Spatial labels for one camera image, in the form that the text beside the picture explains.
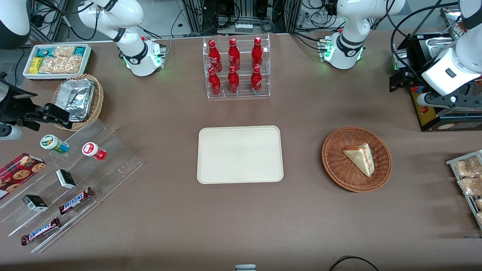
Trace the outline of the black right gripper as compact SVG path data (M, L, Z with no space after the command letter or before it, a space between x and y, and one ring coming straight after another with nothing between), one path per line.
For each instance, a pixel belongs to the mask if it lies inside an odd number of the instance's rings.
M1 79L1 123L13 126L22 126L33 131L39 131L39 122L50 122L60 125L67 130L72 128L73 123L69 120L70 113L55 104L46 103L44 116L38 112L40 106L35 105L31 98L38 94L24 91L5 80Z

